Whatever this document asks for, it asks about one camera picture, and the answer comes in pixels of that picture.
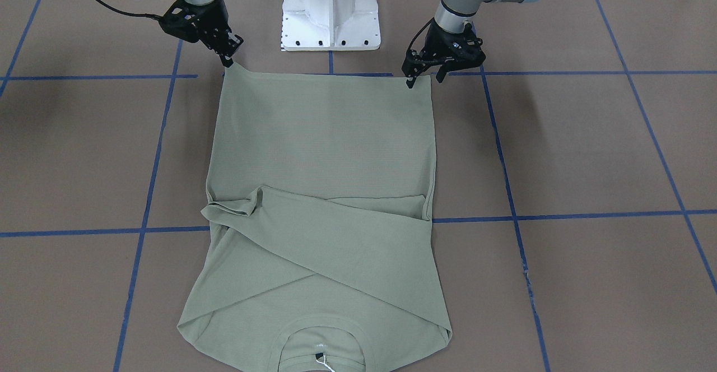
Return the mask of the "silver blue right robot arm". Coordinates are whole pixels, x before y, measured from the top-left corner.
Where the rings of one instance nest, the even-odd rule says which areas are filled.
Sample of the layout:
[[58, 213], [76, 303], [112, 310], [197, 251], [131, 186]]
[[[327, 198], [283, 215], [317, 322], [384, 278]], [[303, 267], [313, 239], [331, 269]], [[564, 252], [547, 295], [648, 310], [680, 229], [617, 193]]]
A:
[[201, 42], [218, 56], [225, 68], [234, 64], [233, 55], [244, 42], [230, 27], [225, 0], [175, 0], [161, 16], [127, 15], [156, 20], [164, 33], [182, 41]]

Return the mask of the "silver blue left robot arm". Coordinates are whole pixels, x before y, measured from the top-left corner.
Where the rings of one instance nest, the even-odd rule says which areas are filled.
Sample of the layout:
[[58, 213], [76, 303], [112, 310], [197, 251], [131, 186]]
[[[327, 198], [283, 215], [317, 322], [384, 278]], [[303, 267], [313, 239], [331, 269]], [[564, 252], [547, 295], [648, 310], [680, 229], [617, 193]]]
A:
[[486, 60], [473, 19], [486, 3], [532, 3], [538, 0], [440, 0], [432, 19], [412, 38], [402, 63], [408, 88], [431, 68], [437, 82], [450, 72], [480, 67]]

